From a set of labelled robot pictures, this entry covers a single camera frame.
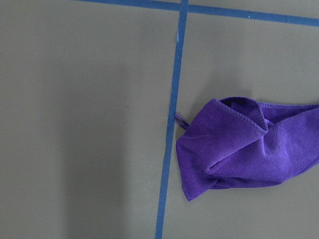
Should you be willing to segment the purple towel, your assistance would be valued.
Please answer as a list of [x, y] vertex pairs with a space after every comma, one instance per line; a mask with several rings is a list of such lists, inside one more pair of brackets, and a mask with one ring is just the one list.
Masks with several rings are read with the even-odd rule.
[[319, 162], [318, 105], [210, 100], [176, 142], [184, 194], [279, 185]]

